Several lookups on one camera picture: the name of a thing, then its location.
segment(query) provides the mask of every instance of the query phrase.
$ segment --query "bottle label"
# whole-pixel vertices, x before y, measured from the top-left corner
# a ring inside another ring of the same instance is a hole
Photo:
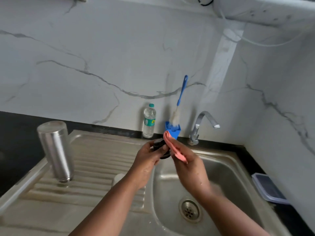
[[[144,118],[144,125],[152,127],[154,126],[154,124],[155,124],[155,119]]]

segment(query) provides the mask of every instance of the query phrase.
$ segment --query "faucet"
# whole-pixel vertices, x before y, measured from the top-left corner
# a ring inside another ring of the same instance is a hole
[[[189,145],[197,145],[199,143],[198,141],[198,130],[199,130],[199,126],[201,124],[201,121],[203,119],[203,117],[206,116],[207,119],[209,120],[209,122],[211,123],[211,125],[214,128],[220,128],[220,125],[215,121],[215,119],[212,117],[212,115],[207,112],[207,111],[202,111],[199,116],[197,117],[197,120],[195,122],[195,126],[194,129],[191,131],[190,133],[190,138],[188,140],[188,144]]]

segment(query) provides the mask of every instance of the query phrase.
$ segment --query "kitchen counter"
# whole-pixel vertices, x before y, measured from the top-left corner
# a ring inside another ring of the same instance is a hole
[[[42,123],[53,120],[56,119],[0,112],[0,195],[8,191],[44,157],[36,128]],[[142,138],[140,131],[71,121],[65,121],[65,123],[69,133],[73,130],[82,130]],[[155,134],[153,139],[160,137],[162,137],[161,134]],[[186,138],[179,138],[178,140],[187,143]],[[198,146],[205,149],[235,152],[250,175],[255,172],[264,173],[243,146],[203,140],[199,141]],[[314,235],[292,206],[274,204],[273,207],[293,236]]]

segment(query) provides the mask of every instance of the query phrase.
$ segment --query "forearm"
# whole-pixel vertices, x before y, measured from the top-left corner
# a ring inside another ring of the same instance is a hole
[[[137,191],[134,177],[127,174],[69,236],[117,236]]]
[[[201,199],[200,204],[210,215],[222,236],[270,236],[224,196],[207,197]]]

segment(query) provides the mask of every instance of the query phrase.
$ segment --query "pink cloth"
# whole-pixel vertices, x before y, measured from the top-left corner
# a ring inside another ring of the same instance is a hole
[[[182,153],[180,153],[180,151],[170,142],[170,139],[172,139],[171,134],[169,133],[169,131],[165,131],[163,134],[163,138],[165,143],[168,145],[168,147],[171,149],[172,152],[174,152],[174,155],[181,161],[183,161],[184,163],[187,164],[187,160],[184,157],[184,155]]]

